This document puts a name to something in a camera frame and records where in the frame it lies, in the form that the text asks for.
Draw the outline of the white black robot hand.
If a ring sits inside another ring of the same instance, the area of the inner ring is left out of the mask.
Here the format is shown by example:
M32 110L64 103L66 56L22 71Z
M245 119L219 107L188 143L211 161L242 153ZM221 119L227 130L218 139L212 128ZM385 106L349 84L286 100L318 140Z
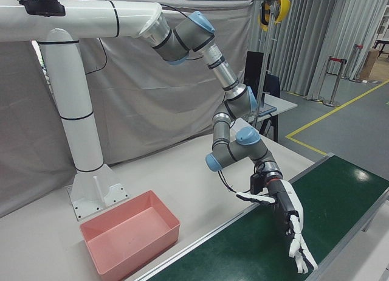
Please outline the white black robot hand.
M306 274L318 265L303 238L303 206L291 183L284 179L271 179L265 188L268 195L237 192L236 197L262 206L272 206L282 224L282 232L289 243L289 257L295 260L297 272Z

